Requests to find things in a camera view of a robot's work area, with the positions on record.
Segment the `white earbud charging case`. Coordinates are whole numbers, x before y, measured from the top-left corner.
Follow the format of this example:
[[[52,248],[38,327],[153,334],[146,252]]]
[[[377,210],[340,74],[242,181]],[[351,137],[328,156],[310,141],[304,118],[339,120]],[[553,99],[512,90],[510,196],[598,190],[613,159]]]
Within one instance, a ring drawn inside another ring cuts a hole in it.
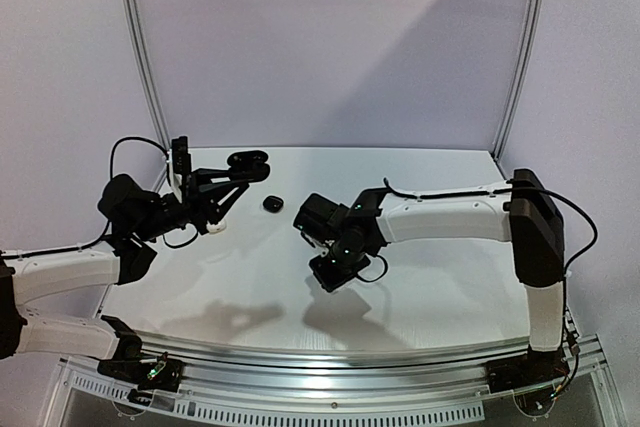
[[[216,235],[223,232],[227,228],[227,222],[225,219],[220,220],[217,223],[208,223],[207,232],[209,235]]]

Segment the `black oval charging case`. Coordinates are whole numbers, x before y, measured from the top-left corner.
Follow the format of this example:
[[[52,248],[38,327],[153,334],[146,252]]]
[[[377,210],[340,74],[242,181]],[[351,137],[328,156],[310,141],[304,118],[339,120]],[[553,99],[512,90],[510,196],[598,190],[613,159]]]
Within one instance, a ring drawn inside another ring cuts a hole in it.
[[[227,158],[230,180],[249,183],[266,180],[271,172],[269,155],[261,150],[234,152]]]

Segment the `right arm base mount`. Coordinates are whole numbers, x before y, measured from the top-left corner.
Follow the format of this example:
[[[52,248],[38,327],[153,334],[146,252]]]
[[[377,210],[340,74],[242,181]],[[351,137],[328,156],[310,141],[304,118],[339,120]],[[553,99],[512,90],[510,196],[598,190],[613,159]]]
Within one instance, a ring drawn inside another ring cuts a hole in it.
[[[486,380],[491,393],[550,382],[569,374],[569,366],[561,350],[538,352],[529,349],[513,357],[485,364]]]

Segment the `right aluminium frame post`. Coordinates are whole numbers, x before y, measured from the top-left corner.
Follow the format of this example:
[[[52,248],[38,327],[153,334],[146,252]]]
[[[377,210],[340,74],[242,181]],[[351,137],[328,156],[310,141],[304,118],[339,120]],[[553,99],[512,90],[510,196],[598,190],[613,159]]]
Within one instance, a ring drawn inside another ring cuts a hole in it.
[[[516,65],[509,85],[504,112],[491,149],[491,156],[496,164],[500,164],[503,158],[516,116],[517,107],[525,84],[529,61],[535,42],[542,2],[543,0],[527,0],[526,2],[523,27],[518,44]]]

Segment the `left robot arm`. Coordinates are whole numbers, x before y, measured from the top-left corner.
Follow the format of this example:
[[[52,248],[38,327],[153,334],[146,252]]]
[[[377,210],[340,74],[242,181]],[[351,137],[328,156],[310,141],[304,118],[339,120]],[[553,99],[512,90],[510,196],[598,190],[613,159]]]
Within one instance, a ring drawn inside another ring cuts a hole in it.
[[[139,336],[116,317],[43,314],[29,302],[89,286],[126,285],[142,279],[156,257],[150,241],[193,226],[206,235],[263,175],[228,168],[197,169],[172,180],[161,195],[127,174],[106,185],[98,203],[111,232],[94,247],[29,252],[1,259],[1,356],[27,352],[82,355],[109,361],[128,381],[148,373]]]

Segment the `aluminium front rail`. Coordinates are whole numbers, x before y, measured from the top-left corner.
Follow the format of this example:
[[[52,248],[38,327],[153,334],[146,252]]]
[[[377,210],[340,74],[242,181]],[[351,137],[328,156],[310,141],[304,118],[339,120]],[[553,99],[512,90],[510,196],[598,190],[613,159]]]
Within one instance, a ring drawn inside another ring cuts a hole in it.
[[[207,345],[161,336],[144,339],[146,355],[183,362],[180,392],[198,389],[312,398],[351,395],[493,393],[487,363],[521,355],[521,338],[405,352],[287,351]]]

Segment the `aluminium frame post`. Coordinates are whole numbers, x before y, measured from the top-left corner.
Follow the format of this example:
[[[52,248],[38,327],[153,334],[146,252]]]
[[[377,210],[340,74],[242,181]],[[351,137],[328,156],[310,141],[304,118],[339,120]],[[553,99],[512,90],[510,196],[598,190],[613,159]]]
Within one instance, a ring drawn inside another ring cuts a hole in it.
[[[526,2],[523,27],[518,44],[516,65],[509,85],[504,112],[491,149],[491,156],[496,164],[500,164],[503,158],[516,116],[517,107],[525,84],[529,61],[535,42],[542,2],[543,0],[527,0]]]
[[[153,74],[139,3],[138,0],[122,0],[122,3],[135,64],[156,139],[160,145],[169,149],[171,136]]]

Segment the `left aluminium frame post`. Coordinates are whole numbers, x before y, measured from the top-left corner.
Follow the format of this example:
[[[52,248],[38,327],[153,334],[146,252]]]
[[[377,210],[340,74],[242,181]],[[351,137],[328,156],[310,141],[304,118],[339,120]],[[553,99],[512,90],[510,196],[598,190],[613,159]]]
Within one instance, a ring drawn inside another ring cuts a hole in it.
[[[122,0],[122,3],[135,64],[156,139],[160,145],[169,149],[171,136],[153,74],[139,3],[138,0]]]

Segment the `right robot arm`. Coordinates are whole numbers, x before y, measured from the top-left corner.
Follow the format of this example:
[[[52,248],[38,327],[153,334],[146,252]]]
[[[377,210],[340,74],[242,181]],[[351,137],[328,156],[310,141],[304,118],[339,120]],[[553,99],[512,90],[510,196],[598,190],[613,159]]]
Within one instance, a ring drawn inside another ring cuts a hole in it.
[[[506,181],[441,192],[403,192],[385,182],[363,190],[351,205],[312,193],[293,226],[321,249],[309,266],[327,292],[358,278],[390,244],[425,239],[510,244],[529,314],[530,351],[518,359],[517,374],[537,383],[554,369],[563,338],[564,220],[533,171],[517,169]]]

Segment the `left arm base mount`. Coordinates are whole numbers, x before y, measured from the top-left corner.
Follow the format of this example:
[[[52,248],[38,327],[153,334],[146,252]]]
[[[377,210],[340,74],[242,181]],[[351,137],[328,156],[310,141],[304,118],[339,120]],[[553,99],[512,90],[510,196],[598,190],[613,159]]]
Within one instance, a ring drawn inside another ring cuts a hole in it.
[[[101,360],[97,372],[105,377],[135,384],[138,390],[179,390],[186,364],[164,352],[158,356],[138,355],[122,360]]]

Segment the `glossy black charging case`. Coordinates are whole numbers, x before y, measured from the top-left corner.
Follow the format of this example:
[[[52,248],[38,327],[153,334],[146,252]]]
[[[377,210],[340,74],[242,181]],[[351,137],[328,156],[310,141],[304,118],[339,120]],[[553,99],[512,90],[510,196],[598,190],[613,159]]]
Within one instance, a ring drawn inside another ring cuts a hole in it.
[[[262,207],[269,213],[279,213],[284,208],[284,200],[275,195],[269,195],[262,201]]]

